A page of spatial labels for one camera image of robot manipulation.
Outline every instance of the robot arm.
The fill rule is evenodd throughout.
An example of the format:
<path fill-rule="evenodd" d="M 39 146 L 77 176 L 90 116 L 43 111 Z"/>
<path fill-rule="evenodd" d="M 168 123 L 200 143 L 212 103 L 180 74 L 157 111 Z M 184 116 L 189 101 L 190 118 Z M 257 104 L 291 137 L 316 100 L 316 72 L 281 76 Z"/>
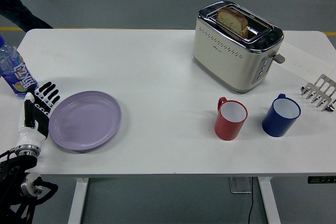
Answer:
<path fill-rule="evenodd" d="M 55 87 L 49 82 L 27 93 L 16 147 L 0 155 L 0 158 L 7 156 L 7 160 L 0 163 L 0 224 L 31 223 L 35 206 L 51 198 L 58 189 L 57 185 L 44 182 L 38 173 L 26 172 L 37 165 L 42 142 L 48 137 L 49 113 L 60 99 Z M 50 191 L 38 199 L 44 187 Z M 11 209 L 13 205 L 20 205 L 16 212 Z"/>

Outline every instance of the mug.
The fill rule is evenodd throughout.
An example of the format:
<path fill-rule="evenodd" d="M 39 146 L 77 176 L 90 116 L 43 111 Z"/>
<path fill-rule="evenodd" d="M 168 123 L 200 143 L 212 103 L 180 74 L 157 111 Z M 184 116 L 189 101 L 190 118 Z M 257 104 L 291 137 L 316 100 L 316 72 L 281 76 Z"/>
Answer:
<path fill-rule="evenodd" d="M 215 124 L 217 136 L 223 140 L 235 139 L 247 118 L 247 109 L 240 102 L 221 97 L 217 110 Z"/>
<path fill-rule="evenodd" d="M 292 99 L 280 94 L 268 110 L 262 128 L 271 136 L 283 136 L 300 116 L 301 108 Z"/>

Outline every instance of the white toaster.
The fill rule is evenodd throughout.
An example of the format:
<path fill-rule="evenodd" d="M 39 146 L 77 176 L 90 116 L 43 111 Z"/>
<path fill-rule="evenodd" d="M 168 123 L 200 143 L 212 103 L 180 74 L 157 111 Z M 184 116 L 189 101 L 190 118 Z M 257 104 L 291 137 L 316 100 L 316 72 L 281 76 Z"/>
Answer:
<path fill-rule="evenodd" d="M 216 21 L 222 7 L 245 16 L 247 38 Z M 245 93 L 266 78 L 273 60 L 284 62 L 284 57 L 277 55 L 283 39 L 282 30 L 275 25 L 235 3 L 221 1 L 198 12 L 193 55 L 232 90 Z"/>

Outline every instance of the toaster lever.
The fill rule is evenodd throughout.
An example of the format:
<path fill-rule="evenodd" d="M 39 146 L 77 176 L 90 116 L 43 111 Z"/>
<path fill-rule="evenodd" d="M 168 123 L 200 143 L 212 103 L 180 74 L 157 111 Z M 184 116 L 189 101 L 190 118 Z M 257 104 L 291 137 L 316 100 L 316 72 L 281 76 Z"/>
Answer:
<path fill-rule="evenodd" d="M 276 62 L 276 63 L 279 63 L 279 64 L 282 64 L 284 63 L 285 61 L 285 58 L 284 56 L 282 56 L 281 54 L 277 54 L 273 57 L 273 60 Z"/>

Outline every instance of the white table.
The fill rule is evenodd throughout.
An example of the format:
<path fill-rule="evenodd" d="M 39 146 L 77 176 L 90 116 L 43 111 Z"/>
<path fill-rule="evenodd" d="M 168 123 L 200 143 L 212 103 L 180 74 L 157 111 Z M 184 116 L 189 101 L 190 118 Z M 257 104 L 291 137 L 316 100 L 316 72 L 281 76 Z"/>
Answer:
<path fill-rule="evenodd" d="M 272 65 L 266 79 L 234 94 L 193 59 L 194 30 L 31 30 L 18 51 L 32 75 L 52 81 L 61 100 L 99 90 L 120 103 L 116 135 L 84 154 L 43 143 L 33 171 L 78 178 L 69 223 L 80 221 L 89 177 L 129 175 L 258 176 L 270 223 L 278 223 L 272 176 L 336 175 L 336 113 L 321 112 L 300 95 L 307 81 Z M 285 41 L 336 65 L 336 51 L 316 31 L 287 31 Z M 279 93 L 296 100 L 301 117 L 281 138 L 261 122 Z M 233 141 L 214 132 L 220 97 L 242 102 L 249 116 Z M 14 147 L 22 100 L 0 79 L 1 153 Z"/>

